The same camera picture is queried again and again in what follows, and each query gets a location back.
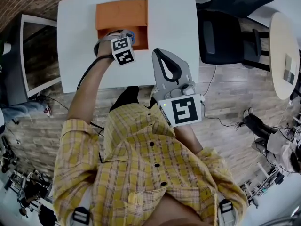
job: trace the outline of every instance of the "round table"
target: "round table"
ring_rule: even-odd
[[[283,79],[286,55],[296,63],[293,84]],[[293,92],[299,75],[300,57],[297,38],[289,19],[282,13],[274,13],[269,25],[269,64],[277,96],[284,100]]]

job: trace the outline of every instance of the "plaid shirt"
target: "plaid shirt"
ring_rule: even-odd
[[[215,150],[194,155],[174,135],[161,111],[140,104],[109,113],[105,159],[99,165],[97,133],[82,120],[64,123],[55,163],[54,208],[63,225],[92,185],[94,225],[142,225],[165,193],[217,225],[217,192],[240,219],[247,199]]]

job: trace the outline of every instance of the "jeans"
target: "jeans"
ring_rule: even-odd
[[[249,114],[243,119],[244,124],[257,136],[268,141],[271,133],[275,134],[277,130],[264,124],[256,115]]]
[[[46,102],[29,101],[23,104],[2,108],[4,122],[10,122],[12,119],[28,115],[32,112],[43,112],[46,106]]]
[[[128,105],[131,103],[139,103],[138,101],[138,93],[139,93],[139,87],[138,86],[129,86],[125,91],[122,92],[122,94],[118,97],[115,104],[110,108],[110,111],[121,107],[122,105]],[[153,105],[156,104],[156,100],[152,97],[150,100],[150,106],[148,107],[151,109]]]

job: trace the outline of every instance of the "cardboard box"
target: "cardboard box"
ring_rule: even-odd
[[[95,27],[98,38],[107,33],[128,29],[135,34],[133,50],[148,49],[148,1],[124,0],[96,5]]]

